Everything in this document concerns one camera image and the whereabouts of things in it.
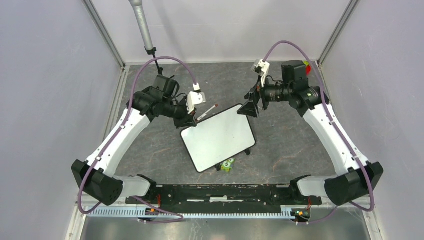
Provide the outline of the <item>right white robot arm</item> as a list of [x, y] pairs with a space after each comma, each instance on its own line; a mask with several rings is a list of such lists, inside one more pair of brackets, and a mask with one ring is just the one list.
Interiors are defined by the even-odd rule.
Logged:
[[301, 60], [282, 63], [280, 81], [273, 80], [269, 69], [270, 63], [263, 59], [253, 64], [252, 71], [258, 74], [258, 80], [237, 113], [257, 118], [259, 102], [263, 110], [272, 102], [287, 102], [314, 130], [335, 170], [334, 176], [305, 175], [291, 180], [289, 199], [302, 204], [309, 197], [328, 198], [334, 205], [342, 206], [371, 196], [384, 169], [379, 162], [370, 162], [355, 146], [321, 88], [309, 85], [307, 65]]

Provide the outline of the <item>white whiteboard black frame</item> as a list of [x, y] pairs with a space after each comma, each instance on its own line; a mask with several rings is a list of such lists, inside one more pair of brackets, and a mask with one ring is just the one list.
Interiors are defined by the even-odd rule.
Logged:
[[238, 114], [238, 103], [180, 131], [180, 138], [198, 173], [214, 168], [240, 153], [250, 155], [257, 143], [246, 115]]

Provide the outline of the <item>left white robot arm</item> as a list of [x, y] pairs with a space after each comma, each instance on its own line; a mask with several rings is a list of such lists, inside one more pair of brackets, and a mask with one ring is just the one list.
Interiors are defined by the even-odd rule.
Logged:
[[134, 92], [121, 118], [103, 143], [86, 160], [76, 160], [71, 171], [80, 188], [78, 195], [88, 194], [110, 206], [119, 198], [138, 196], [145, 204], [153, 203], [157, 190], [143, 176], [118, 176], [116, 170], [140, 133], [152, 121], [164, 116], [173, 119], [176, 128], [195, 127], [196, 106], [206, 101], [198, 83], [193, 91], [179, 97], [180, 85], [172, 78], [158, 75], [152, 86]]

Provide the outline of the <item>white marker brown cap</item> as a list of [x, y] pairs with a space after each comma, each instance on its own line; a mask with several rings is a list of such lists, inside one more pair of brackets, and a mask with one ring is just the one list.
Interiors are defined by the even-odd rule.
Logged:
[[196, 121], [199, 122], [201, 121], [203, 118], [205, 118], [212, 110], [214, 110], [215, 108], [217, 108], [219, 105], [218, 104], [214, 104], [211, 108], [209, 108], [205, 113], [203, 113], [202, 115], [200, 115], [199, 117], [196, 118]]

